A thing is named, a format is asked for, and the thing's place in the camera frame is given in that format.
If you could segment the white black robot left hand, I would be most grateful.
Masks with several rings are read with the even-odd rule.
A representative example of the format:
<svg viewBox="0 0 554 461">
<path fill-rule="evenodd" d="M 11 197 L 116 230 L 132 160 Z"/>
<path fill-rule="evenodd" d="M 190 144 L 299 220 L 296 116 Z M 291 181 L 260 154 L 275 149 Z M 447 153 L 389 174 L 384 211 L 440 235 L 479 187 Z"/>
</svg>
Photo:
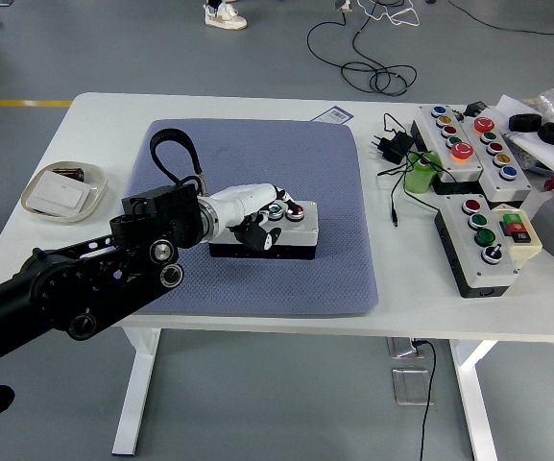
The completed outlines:
<svg viewBox="0 0 554 461">
<path fill-rule="evenodd" d="M 219 225 L 216 235 L 224 229 L 247 248 L 268 251 L 279 239 L 280 228 L 266 230 L 264 223 L 269 220 L 269 207 L 275 201 L 286 204 L 288 218 L 301 220 L 304 209 L 282 188 L 271 183 L 245 184 L 224 189 L 206 200 L 217 212 L 215 224 Z"/>
</svg>

